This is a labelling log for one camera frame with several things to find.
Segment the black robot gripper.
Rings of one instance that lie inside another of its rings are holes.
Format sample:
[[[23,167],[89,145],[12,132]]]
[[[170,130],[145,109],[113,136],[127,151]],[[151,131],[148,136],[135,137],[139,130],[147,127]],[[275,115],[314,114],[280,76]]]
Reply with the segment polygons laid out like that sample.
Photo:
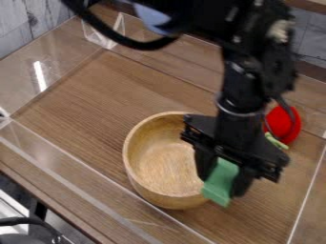
[[[219,106],[215,116],[196,113],[183,115],[180,138],[195,150],[199,179],[206,181],[218,158],[227,159],[239,168],[231,185],[232,197],[246,194],[255,178],[278,182],[288,165],[287,154],[263,134],[264,109],[235,111]]]

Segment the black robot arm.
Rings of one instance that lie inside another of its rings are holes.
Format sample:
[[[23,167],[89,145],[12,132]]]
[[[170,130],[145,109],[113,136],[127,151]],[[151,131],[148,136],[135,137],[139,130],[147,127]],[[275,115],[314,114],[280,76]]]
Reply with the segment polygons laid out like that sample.
[[[276,182],[288,157],[263,134],[270,101],[284,105],[294,88],[291,42],[294,16],[283,0],[129,0],[143,23],[166,39],[194,32],[222,47],[224,79],[214,116],[183,116],[182,139],[195,149],[200,180],[214,177],[222,161],[234,166],[231,197],[256,178]]]

